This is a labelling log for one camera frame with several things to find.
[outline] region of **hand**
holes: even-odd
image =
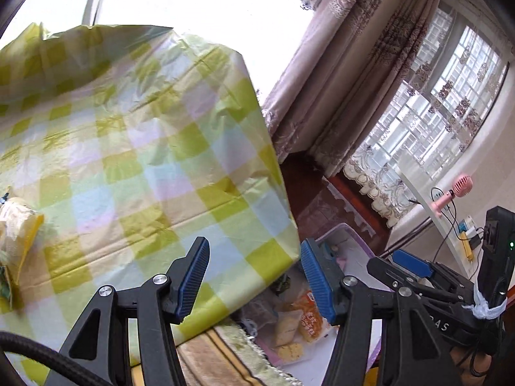
[[[451,357],[454,361],[454,364],[458,363],[467,353],[467,349],[454,347],[451,350]],[[472,355],[470,355],[462,364],[460,364],[458,370],[462,375],[462,382],[464,386],[481,386],[485,381],[485,376],[483,377],[474,377],[470,372],[470,359]],[[477,372],[485,372],[490,367],[492,363],[492,357],[485,353],[477,353],[474,359],[474,370]]]

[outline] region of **plastic tablecloth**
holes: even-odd
[[[0,51],[0,190],[45,215],[0,329],[59,349],[96,290],[139,286],[197,236],[211,260],[180,343],[299,254],[240,54],[155,26],[30,25]],[[136,328],[131,357],[138,362]],[[18,356],[41,384],[47,369]]]

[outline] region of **table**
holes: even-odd
[[[397,162],[396,173],[402,179],[403,183],[411,190],[417,201],[422,205],[427,212],[434,225],[445,238],[445,244],[451,251],[459,272],[465,277],[471,277],[478,266],[478,255],[481,253],[481,248],[476,248],[474,253],[474,260],[470,262],[465,255],[463,244],[452,231],[450,222],[444,216],[438,217],[431,209],[431,188],[435,186],[435,181],[421,169],[418,163],[408,155],[403,155]]]

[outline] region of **metal bolt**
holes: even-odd
[[[356,286],[357,285],[357,278],[354,276],[346,276],[343,278],[343,284],[346,286]]]
[[[162,285],[162,284],[166,283],[167,280],[168,280],[168,277],[166,277],[166,274],[156,274],[154,276],[154,278],[152,279],[152,281],[154,282],[155,285]]]
[[[104,297],[109,296],[112,292],[113,292],[113,289],[111,288],[111,286],[102,286],[98,290],[98,294],[100,296],[104,296]]]
[[[411,296],[411,289],[408,288],[408,287],[401,287],[399,290],[398,290],[398,293],[401,295],[401,296],[404,296],[405,298],[408,298]]]

